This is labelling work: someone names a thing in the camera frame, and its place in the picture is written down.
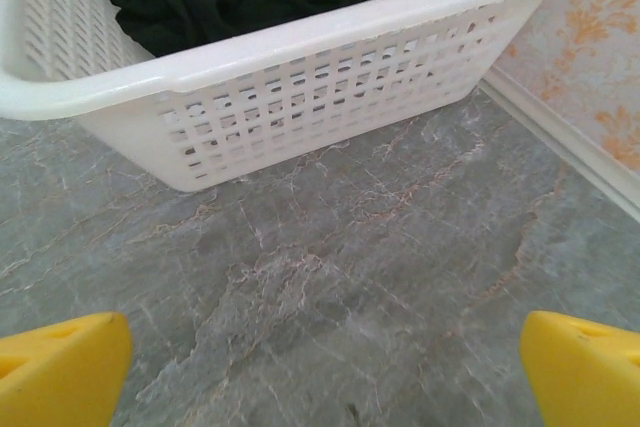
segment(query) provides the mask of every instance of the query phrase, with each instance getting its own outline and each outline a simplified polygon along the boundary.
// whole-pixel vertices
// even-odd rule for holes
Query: yellow object
[[[534,312],[520,353],[546,427],[640,426],[640,334]]]
[[[131,356],[117,313],[0,339],[0,426],[108,427]]]

